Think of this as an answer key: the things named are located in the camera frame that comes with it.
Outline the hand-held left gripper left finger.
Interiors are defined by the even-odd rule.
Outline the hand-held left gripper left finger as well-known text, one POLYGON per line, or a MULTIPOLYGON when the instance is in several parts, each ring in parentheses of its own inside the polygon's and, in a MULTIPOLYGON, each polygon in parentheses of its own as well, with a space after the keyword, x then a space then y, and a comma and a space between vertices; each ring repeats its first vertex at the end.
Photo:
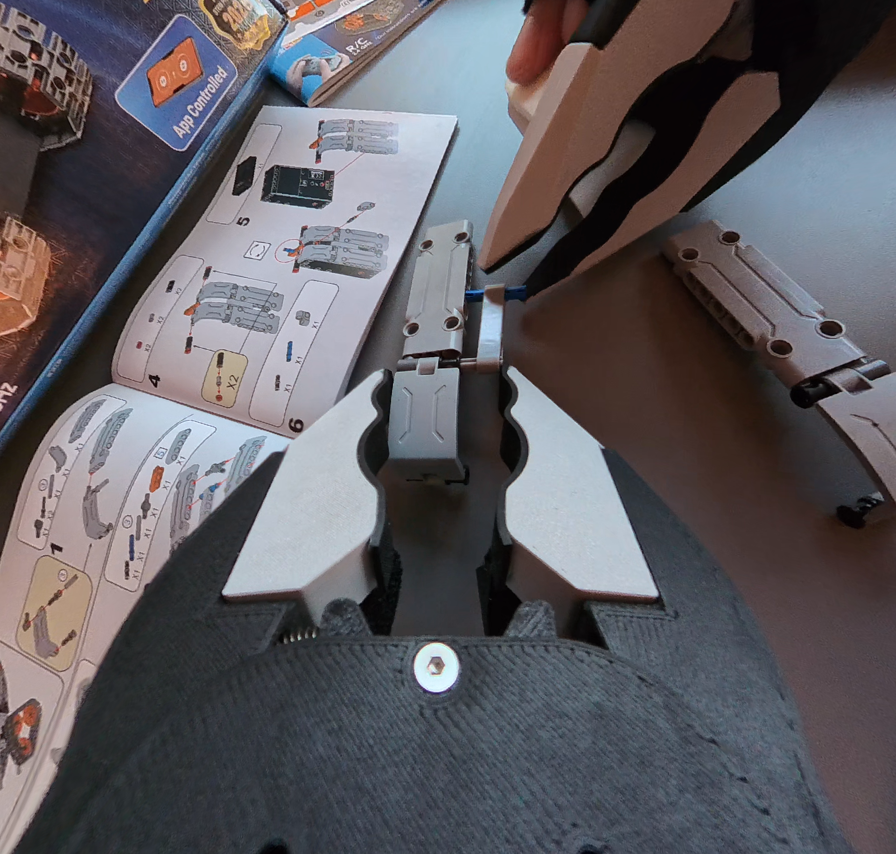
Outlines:
POLYGON ((392 374, 369 375, 288 446, 222 595, 297 600, 321 621, 332 600, 361 603, 378 584, 392 374))

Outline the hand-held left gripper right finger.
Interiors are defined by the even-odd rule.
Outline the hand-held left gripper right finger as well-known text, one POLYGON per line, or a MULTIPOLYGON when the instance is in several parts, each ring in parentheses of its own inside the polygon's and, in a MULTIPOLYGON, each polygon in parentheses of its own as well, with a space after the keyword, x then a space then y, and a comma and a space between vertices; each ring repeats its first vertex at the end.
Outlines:
POLYGON ((601 444, 517 369, 508 374, 517 394, 510 417, 526 452, 504 500, 512 541, 507 586, 520 600, 554 608, 656 601, 601 444))

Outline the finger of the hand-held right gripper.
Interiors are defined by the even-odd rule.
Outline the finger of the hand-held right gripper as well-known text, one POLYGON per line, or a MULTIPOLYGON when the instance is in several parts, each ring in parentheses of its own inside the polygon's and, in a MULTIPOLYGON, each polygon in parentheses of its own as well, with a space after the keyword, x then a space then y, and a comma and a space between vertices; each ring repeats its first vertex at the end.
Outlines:
POLYGON ((529 297, 585 271, 687 210, 778 108, 778 74, 745 72, 706 110, 685 109, 684 119, 700 120, 698 128, 657 130, 632 168, 602 191, 588 216, 528 277, 529 297))
POLYGON ((608 155, 637 99, 664 72, 691 60, 709 27, 629 19, 604 49, 569 44, 559 55, 523 136, 479 247, 491 271, 544 232, 567 191, 608 155))

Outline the grey hinged block assembly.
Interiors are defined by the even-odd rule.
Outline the grey hinged block assembly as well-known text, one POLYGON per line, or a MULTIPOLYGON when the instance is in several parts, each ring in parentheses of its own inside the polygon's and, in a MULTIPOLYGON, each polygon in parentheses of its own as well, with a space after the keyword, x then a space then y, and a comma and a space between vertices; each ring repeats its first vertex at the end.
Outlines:
POLYGON ((840 506, 838 518, 861 529, 894 517, 894 371, 738 233, 706 222, 668 239, 662 252, 735 342, 756 353, 798 407, 820 411, 874 479, 876 491, 840 506))

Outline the grey connector with blue pin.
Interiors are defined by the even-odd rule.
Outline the grey connector with blue pin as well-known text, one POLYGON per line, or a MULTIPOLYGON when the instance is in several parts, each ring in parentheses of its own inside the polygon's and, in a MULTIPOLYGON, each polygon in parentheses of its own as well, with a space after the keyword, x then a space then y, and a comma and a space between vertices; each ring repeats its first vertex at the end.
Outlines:
POLYGON ((503 362, 503 320, 504 302, 525 301, 528 297, 526 286, 487 286, 484 289, 465 292, 467 303, 482 302, 478 341, 475 358, 463 358, 461 372, 493 374, 500 371, 503 362))

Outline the grey hinged assembly with axle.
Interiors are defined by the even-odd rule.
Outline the grey hinged assembly with axle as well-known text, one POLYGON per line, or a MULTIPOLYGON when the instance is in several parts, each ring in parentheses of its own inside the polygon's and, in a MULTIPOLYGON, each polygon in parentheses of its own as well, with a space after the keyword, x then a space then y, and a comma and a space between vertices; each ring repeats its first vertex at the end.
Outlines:
POLYGON ((465 483, 458 398, 472 225, 427 230, 416 261, 394 375, 389 455, 406 480, 465 483))

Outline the person's right hand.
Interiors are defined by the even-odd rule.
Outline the person's right hand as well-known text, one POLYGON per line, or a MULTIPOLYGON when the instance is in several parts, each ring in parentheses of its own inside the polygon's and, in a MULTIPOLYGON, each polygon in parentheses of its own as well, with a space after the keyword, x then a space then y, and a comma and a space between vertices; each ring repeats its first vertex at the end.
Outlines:
POLYGON ((525 20, 506 64, 509 81, 528 85, 554 63, 595 0, 525 0, 525 20))

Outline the folded colour leaflet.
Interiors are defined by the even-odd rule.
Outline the folded colour leaflet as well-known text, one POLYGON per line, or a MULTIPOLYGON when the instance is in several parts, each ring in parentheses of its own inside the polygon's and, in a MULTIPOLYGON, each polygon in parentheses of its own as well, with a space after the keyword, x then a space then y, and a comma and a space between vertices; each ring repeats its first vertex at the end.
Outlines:
POLYGON ((271 76, 318 106, 441 0, 281 0, 289 25, 271 76))

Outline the open instruction booklet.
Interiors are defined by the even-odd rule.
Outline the open instruction booklet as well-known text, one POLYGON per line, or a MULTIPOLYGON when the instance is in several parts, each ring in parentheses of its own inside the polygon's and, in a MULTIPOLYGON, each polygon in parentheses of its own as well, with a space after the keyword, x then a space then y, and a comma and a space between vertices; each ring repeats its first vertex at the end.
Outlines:
POLYGON ((170 553, 344 389, 454 133, 265 107, 118 341, 39 445, 2 553, 2 844, 170 553))

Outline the blue toy kit box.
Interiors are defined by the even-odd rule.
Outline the blue toy kit box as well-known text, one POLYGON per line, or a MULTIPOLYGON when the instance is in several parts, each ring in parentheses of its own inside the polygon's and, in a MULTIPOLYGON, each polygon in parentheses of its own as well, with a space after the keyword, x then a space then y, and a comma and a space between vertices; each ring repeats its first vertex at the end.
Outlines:
POLYGON ((278 0, 1 0, 4 445, 241 120, 278 0))

